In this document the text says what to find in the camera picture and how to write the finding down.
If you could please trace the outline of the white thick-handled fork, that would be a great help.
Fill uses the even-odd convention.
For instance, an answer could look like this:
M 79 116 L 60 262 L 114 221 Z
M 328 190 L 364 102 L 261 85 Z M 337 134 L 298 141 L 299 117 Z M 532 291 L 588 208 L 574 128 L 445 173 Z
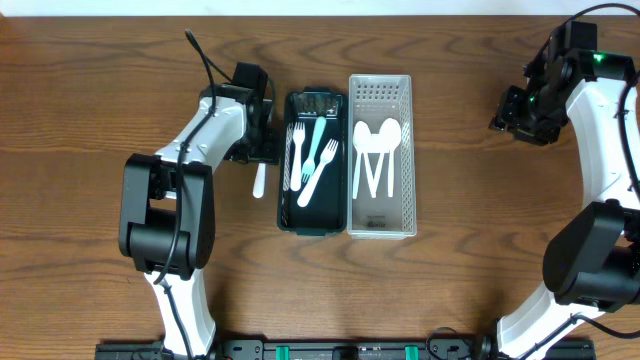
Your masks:
M 290 189 L 292 191 L 299 191 L 301 188 L 302 178 L 302 161 L 301 161 L 301 149 L 306 136 L 305 124 L 303 122 L 296 122 L 293 131 L 293 143 L 294 143 L 294 159 L 291 169 L 291 182 Z

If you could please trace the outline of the white thick-handled spoon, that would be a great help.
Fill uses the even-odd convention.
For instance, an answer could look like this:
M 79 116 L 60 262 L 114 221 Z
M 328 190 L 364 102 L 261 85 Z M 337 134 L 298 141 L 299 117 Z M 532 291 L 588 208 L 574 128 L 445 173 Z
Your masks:
M 260 163 L 257 168 L 253 191 L 252 191 L 253 197 L 256 199 L 262 198 L 265 194 L 266 172 L 267 172 L 266 164 Z

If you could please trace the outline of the teal green fork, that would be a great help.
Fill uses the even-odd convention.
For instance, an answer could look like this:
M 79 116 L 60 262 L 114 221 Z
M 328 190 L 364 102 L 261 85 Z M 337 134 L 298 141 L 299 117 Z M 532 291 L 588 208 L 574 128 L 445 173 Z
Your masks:
M 319 116 L 314 123 L 309 153 L 307 159 L 302 165 L 301 175 L 303 183 L 306 183 L 315 171 L 315 156 L 326 127 L 326 122 L 327 119 L 324 116 Z

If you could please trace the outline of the dark green plastic basket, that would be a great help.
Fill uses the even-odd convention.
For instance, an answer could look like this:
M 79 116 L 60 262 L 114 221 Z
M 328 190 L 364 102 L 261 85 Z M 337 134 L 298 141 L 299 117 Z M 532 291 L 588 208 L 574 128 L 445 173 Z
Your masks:
M 284 100 L 277 226 L 299 236 L 346 227 L 347 96 L 322 87 Z

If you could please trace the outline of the pale green fork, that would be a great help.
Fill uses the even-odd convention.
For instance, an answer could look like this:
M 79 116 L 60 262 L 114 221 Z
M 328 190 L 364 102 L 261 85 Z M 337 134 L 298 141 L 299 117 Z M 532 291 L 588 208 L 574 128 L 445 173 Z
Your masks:
M 325 166 L 327 164 L 329 164 L 337 151 L 339 145 L 339 141 L 335 140 L 335 139 L 331 139 L 325 146 L 324 150 L 322 151 L 321 155 L 320 155 L 320 161 L 319 164 L 316 168 L 316 170 L 314 171 L 314 173 L 312 174 L 312 176 L 310 177 L 310 179 L 308 180 L 307 184 L 305 185 L 305 187 L 303 188 L 300 196 L 298 197 L 297 200 L 297 205 L 299 207 L 306 207 L 311 198 L 312 195 L 316 189 L 316 186 L 319 182 L 319 179 L 321 177 L 321 174 L 325 168 Z

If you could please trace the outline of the white plastic spoon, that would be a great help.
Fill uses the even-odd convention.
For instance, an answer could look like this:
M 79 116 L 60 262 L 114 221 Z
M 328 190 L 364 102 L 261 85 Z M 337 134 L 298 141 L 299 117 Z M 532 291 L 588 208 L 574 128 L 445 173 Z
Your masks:
M 361 172 L 361 157 L 362 152 L 360 149 L 355 146 L 356 157 L 355 157 L 355 166 L 353 172 L 353 183 L 352 183 L 352 199 L 355 200 L 358 197 L 359 193 L 359 184 L 360 184 L 360 172 Z
M 392 198 L 394 196 L 395 183 L 394 152 L 401 142 L 401 127 L 399 122 L 394 118 L 387 118 L 382 123 L 379 134 L 382 136 L 388 149 L 387 195 Z

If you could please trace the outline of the white plastic spoon angled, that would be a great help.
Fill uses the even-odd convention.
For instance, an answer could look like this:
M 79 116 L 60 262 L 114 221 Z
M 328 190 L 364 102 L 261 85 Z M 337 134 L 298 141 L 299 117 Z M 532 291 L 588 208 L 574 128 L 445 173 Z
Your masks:
M 352 142 L 353 146 L 357 146 L 362 152 L 361 160 L 365 159 L 365 155 L 372 149 L 371 137 L 369 126 L 363 121 L 358 121 L 354 127 Z

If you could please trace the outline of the clear perforated plastic basket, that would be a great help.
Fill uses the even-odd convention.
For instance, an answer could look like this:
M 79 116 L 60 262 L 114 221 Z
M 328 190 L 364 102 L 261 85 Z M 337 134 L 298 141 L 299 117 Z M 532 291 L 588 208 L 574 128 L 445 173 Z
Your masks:
M 412 81 L 408 75 L 349 78 L 347 231 L 354 239 L 417 233 Z

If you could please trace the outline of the white plastic spoon lowest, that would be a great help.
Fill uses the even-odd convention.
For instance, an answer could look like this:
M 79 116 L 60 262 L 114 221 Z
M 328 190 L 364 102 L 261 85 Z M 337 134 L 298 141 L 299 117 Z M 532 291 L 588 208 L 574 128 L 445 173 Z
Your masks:
M 377 162 L 375 166 L 371 165 L 371 153 L 365 155 L 365 168 L 367 173 L 367 182 L 369 192 L 372 198 L 377 196 L 377 190 L 381 178 L 382 167 L 384 164 L 385 153 L 377 153 Z

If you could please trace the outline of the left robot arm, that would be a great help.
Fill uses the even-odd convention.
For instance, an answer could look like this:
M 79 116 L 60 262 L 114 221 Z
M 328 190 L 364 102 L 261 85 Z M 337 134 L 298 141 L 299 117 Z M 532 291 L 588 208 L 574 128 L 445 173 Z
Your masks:
M 224 160 L 278 164 L 268 83 L 260 66 L 238 63 L 228 82 L 201 92 L 196 114 L 171 143 L 126 161 L 119 249 L 152 286 L 165 337 L 99 345 L 96 358 L 214 358 L 216 323 L 202 273 L 215 239 L 213 174 Z

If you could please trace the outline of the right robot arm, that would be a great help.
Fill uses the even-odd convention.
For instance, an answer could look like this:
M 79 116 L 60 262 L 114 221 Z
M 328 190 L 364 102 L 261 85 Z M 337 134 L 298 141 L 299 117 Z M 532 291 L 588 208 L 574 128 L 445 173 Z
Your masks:
M 565 337 L 582 324 L 616 336 L 598 317 L 639 302 L 639 72 L 631 57 L 599 51 L 597 37 L 576 17 L 558 26 L 490 122 L 538 146 L 571 125 L 583 200 L 547 245 L 542 283 L 476 342 L 476 359 L 584 359 Z

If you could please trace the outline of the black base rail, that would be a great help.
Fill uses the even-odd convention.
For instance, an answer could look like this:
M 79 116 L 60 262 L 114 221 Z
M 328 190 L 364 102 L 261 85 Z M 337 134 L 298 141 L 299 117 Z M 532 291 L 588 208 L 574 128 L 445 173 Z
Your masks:
M 382 342 L 263 342 L 260 339 L 222 341 L 214 338 L 208 354 L 192 359 L 216 360 L 417 360 L 417 359 L 510 359 L 490 352 L 489 337 L 476 345 L 470 336 L 439 334 L 421 341 Z M 94 359 L 187 359 L 186 355 L 153 343 L 104 343 L 95 347 Z M 543 359 L 595 360 L 594 343 L 590 340 L 561 340 L 553 345 Z

